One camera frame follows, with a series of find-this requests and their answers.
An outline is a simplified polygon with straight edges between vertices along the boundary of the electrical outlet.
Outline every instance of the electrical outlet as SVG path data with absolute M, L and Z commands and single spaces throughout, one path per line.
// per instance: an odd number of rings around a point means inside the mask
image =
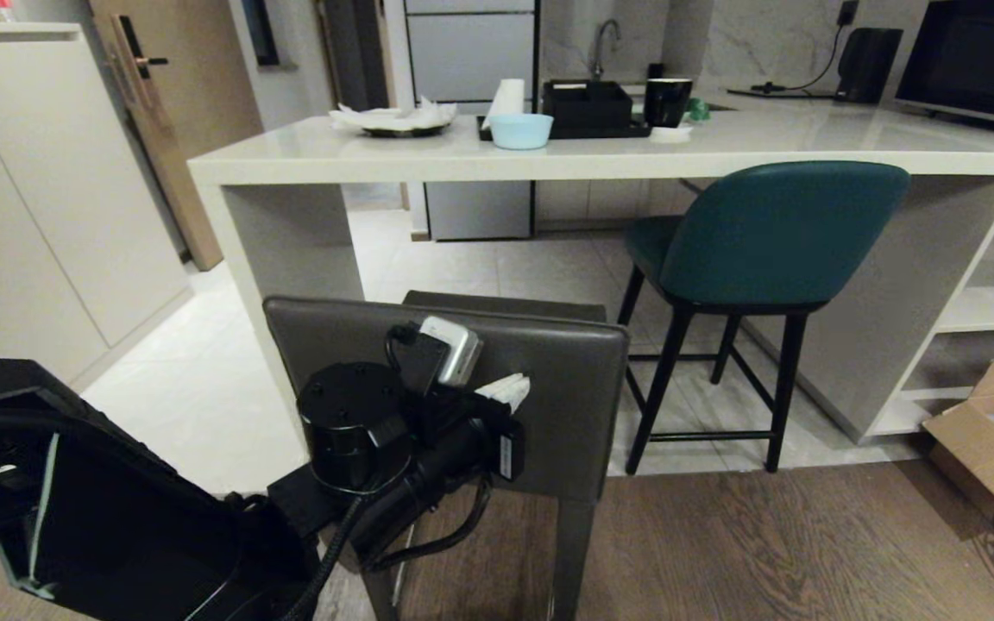
M 839 9 L 839 25 L 849 25 L 853 23 L 853 17 L 857 15 L 857 4 L 859 0 L 846 0 Z

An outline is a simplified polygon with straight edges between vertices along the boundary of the power cord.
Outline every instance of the power cord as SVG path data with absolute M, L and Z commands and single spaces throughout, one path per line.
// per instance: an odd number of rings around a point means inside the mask
M 412 345 L 412 343 L 417 342 L 417 334 L 421 327 L 415 322 L 409 322 L 406 326 L 393 326 L 386 333 L 386 339 L 383 341 L 383 346 L 386 347 L 386 362 L 389 362 L 390 368 L 397 373 L 401 373 L 401 362 L 398 361 L 398 353 L 393 349 L 393 342 L 401 342 L 402 345 Z
M 458 545 L 462 539 L 469 537 L 470 533 L 474 533 L 474 529 L 481 522 L 481 516 L 486 512 L 486 505 L 489 504 L 489 496 L 493 492 L 493 486 L 493 476 L 486 472 L 478 480 L 478 491 L 474 495 L 474 507 L 462 522 L 462 526 L 459 526 L 454 533 L 434 540 L 434 542 L 421 543 L 419 546 L 398 550 L 393 554 L 384 555 L 380 559 L 364 563 L 363 571 L 384 571 L 398 565 L 399 562 L 413 561 L 413 559 L 425 557 L 425 555 L 442 553 L 442 551 Z
M 378 488 L 378 485 L 375 483 L 370 488 L 374 490 L 374 488 Z M 312 576 L 312 580 L 309 581 L 309 585 L 305 590 L 301 591 L 301 596 L 297 601 L 293 602 L 291 609 L 286 611 L 277 621 L 311 620 L 317 610 L 317 600 L 320 599 L 320 591 L 324 590 L 324 585 L 328 582 L 328 577 L 332 574 L 332 569 L 336 566 L 336 561 L 339 561 L 340 553 L 343 552 L 343 544 L 351 536 L 351 531 L 355 529 L 355 524 L 359 523 L 359 517 L 362 515 L 363 508 L 372 499 L 374 499 L 374 494 L 363 494 L 355 496 L 355 499 L 351 500 L 351 505 L 348 507 L 346 514 L 343 514 L 343 519 L 340 520 L 340 526 L 337 528 L 336 534 L 332 536 L 331 543 L 328 543 L 328 549 L 324 552 L 324 558 L 321 559 L 320 565 L 317 567 L 317 572 Z
M 765 84 L 754 84 L 754 86 L 750 87 L 750 90 L 762 91 L 762 93 L 766 94 L 780 93 L 780 91 L 804 91 L 805 88 L 808 88 L 809 86 L 815 84 L 816 82 L 821 81 L 821 79 L 823 79 L 823 76 L 825 76 L 828 71 L 831 71 L 831 66 L 835 62 L 835 55 L 839 52 L 839 38 L 841 37 L 841 31 L 843 31 L 843 28 L 845 28 L 845 25 L 840 25 L 839 30 L 835 32 L 835 43 L 833 46 L 831 46 L 831 58 L 827 59 L 827 66 L 823 67 L 823 72 L 821 72 L 816 79 L 813 79 L 813 81 L 808 82 L 807 84 L 803 84 L 801 86 L 780 86 L 777 84 L 773 84 L 772 82 L 766 82 Z

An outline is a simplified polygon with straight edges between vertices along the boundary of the tissue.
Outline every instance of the tissue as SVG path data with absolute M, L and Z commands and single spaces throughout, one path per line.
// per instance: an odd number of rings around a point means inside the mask
M 457 114 L 458 106 L 454 103 L 433 103 L 427 97 L 421 97 L 421 105 L 416 110 L 355 111 L 340 103 L 340 110 L 328 111 L 328 116 L 332 117 L 337 129 L 354 127 L 354 129 L 390 129 L 393 131 L 441 127 L 454 121 Z
M 486 384 L 475 390 L 482 397 L 489 397 L 502 404 L 508 404 L 509 408 L 512 408 L 513 414 L 516 413 L 520 404 L 528 397 L 528 392 L 531 391 L 532 378 L 523 373 L 510 374 L 510 376 L 501 378 L 493 384 Z
M 489 105 L 486 119 L 481 123 L 482 129 L 489 129 L 489 117 L 498 114 L 524 113 L 524 81 L 519 78 L 506 78 L 500 81 L 494 102 Z

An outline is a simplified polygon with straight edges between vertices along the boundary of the black speaker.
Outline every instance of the black speaker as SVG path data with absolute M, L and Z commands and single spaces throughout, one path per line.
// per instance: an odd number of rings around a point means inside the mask
M 836 101 L 880 102 L 902 38 L 903 31 L 899 28 L 856 28 L 851 32 L 839 60 L 841 81 L 835 92 Z

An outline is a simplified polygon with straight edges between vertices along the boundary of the black mug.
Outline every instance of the black mug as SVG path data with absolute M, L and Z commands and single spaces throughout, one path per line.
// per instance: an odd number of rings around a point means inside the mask
M 652 127 L 677 127 L 682 123 L 693 81 L 685 78 L 652 78 L 646 81 L 643 118 Z

